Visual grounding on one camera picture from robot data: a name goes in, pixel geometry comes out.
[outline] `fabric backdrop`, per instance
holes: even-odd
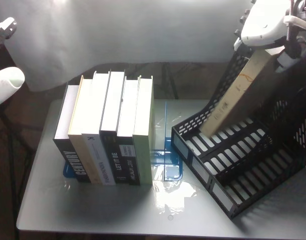
[[[250,0],[0,0],[32,91],[105,63],[227,62]]]

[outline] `table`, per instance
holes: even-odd
[[[60,103],[49,109],[17,219],[20,230],[306,240],[306,168],[233,220],[185,164],[180,181],[154,180],[152,186],[102,187],[64,178],[64,160],[52,141]],[[166,134],[206,103],[167,100]],[[157,124],[164,104],[155,101]]]

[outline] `black book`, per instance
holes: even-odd
[[[113,172],[115,183],[128,183],[127,163],[123,161],[117,141],[117,127],[124,89],[124,72],[111,72],[99,135]]]
[[[73,168],[76,179],[82,183],[90,183],[85,168],[67,135],[77,98],[78,87],[78,85],[68,85],[65,90],[53,141],[65,161]]]
[[[118,145],[122,160],[127,163],[128,182],[130,185],[140,185],[139,171],[133,143],[137,93],[138,80],[126,80],[117,131]]]

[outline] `book spine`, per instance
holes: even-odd
[[[72,143],[69,139],[53,140],[65,161],[72,167],[76,179],[81,183],[90,183],[89,176],[80,161]]]
[[[121,158],[116,132],[100,131],[100,137],[117,184],[128,183],[127,165]]]
[[[115,185],[109,160],[98,134],[82,134],[103,185]]]
[[[132,137],[118,137],[123,162],[127,163],[128,183],[140,185],[139,171]]]

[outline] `book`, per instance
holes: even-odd
[[[130,185],[140,185],[133,143],[137,92],[138,80],[126,80],[117,131],[117,141],[121,152],[121,158],[123,162],[127,163],[128,182]]]
[[[110,73],[102,125],[99,131],[113,172],[114,180],[117,184],[128,183],[127,165],[126,162],[122,161],[117,142],[117,127],[122,104],[124,82],[124,72],[112,71]]]
[[[141,184],[152,184],[151,149],[154,140],[153,77],[139,77],[133,142]]]
[[[92,160],[97,168],[103,185],[115,185],[113,173],[105,153],[105,148],[99,137],[103,111],[108,89],[109,74],[94,73],[89,93],[89,109],[85,113],[83,130],[81,131]]]
[[[218,102],[200,131],[211,137],[248,117],[282,81],[274,73],[276,56],[283,47],[257,50]]]
[[[92,184],[101,184],[97,168],[85,144],[81,131],[85,125],[86,112],[91,111],[89,107],[89,93],[92,79],[84,79],[81,77],[77,98],[74,105],[74,111],[70,126],[68,129],[68,137],[72,142],[79,159],[88,174]]]
[[[77,85],[66,87],[53,141],[65,161],[72,167],[75,178],[81,183],[90,183],[87,172],[67,135],[78,88]]]

